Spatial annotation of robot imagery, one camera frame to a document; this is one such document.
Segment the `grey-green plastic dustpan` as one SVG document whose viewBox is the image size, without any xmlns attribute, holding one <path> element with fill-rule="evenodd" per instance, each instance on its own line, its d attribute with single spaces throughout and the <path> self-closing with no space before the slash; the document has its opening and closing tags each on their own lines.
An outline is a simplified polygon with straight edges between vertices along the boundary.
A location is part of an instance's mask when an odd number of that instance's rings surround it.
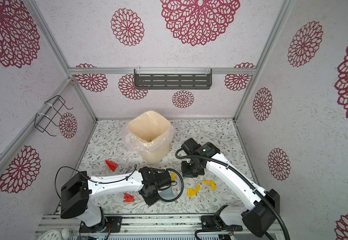
<svg viewBox="0 0 348 240">
<path fill-rule="evenodd" d="M 158 196 L 163 202 L 174 202 L 179 198 L 180 190 L 179 186 L 170 186 L 166 190 L 158 191 Z"/>
</svg>

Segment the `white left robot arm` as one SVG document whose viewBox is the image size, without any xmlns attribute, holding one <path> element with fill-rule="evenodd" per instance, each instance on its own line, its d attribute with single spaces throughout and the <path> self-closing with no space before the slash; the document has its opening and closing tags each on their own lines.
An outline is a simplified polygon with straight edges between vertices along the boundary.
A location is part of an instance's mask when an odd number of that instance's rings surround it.
<svg viewBox="0 0 348 240">
<path fill-rule="evenodd" d="M 106 177 L 89 176 L 86 171 L 77 172 L 61 188 L 60 218 L 79 219 L 80 233 L 103 232 L 109 228 L 104 209 L 95 204 L 96 198 L 127 192 L 139 192 L 148 206 L 163 198 L 160 192 L 173 184 L 168 170 L 144 167 L 130 173 Z"/>
</svg>

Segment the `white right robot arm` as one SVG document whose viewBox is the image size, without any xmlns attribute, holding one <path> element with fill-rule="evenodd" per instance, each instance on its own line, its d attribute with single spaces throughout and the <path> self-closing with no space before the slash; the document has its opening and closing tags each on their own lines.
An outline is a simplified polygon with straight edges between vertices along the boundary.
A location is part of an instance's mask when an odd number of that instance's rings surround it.
<svg viewBox="0 0 348 240">
<path fill-rule="evenodd" d="M 183 177 L 196 178 L 205 170 L 222 180 L 242 201 L 243 207 L 224 206 L 214 216 L 216 230 L 235 229 L 245 226 L 258 238 L 270 237 L 268 229 L 278 221 L 287 232 L 280 216 L 280 195 L 273 189 L 267 191 L 251 181 L 234 167 L 214 144 L 198 144 L 194 139 L 186 140 L 175 153 L 182 160 Z"/>
</svg>

